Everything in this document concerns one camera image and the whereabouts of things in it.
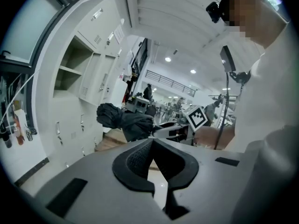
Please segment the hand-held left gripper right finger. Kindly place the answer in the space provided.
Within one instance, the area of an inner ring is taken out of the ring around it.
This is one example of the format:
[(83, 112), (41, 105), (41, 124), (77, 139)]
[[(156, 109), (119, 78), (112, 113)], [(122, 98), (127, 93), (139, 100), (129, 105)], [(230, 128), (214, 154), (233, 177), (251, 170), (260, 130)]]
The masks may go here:
[(152, 142), (153, 160), (168, 183), (164, 213), (175, 220), (188, 212), (180, 206), (174, 196), (174, 191), (187, 188), (199, 171), (198, 161), (181, 150), (159, 140)]

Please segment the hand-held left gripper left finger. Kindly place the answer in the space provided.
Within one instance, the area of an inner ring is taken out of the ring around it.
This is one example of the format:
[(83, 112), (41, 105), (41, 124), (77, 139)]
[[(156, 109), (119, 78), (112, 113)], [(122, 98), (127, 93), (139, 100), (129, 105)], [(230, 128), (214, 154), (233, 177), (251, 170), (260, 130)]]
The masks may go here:
[(116, 179), (126, 188), (135, 192), (154, 195), (155, 186), (148, 181), (149, 168), (154, 160), (152, 139), (119, 154), (113, 161), (112, 171)]

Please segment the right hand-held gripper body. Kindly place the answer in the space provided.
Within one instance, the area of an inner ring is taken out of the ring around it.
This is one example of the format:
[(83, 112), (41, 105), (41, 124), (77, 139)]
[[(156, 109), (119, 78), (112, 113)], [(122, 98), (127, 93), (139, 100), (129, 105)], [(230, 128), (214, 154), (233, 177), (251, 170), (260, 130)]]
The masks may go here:
[(172, 141), (196, 146), (194, 141), (196, 131), (208, 123), (208, 118), (202, 108), (200, 105), (191, 105), (176, 115), (176, 127), (171, 131)]

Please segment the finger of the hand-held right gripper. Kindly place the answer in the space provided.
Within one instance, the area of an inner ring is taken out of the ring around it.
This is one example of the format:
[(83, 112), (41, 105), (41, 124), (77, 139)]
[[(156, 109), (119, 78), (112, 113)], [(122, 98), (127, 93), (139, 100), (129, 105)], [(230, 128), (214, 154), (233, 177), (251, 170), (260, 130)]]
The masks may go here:
[(176, 126), (170, 126), (170, 127), (156, 126), (152, 135), (155, 138), (166, 138), (166, 139), (175, 138), (177, 135), (176, 133), (177, 129), (178, 128)]
[(157, 127), (159, 127), (159, 128), (169, 128), (169, 127), (177, 127), (177, 126), (179, 126), (179, 124), (176, 121), (164, 122), (164, 123), (157, 125)]

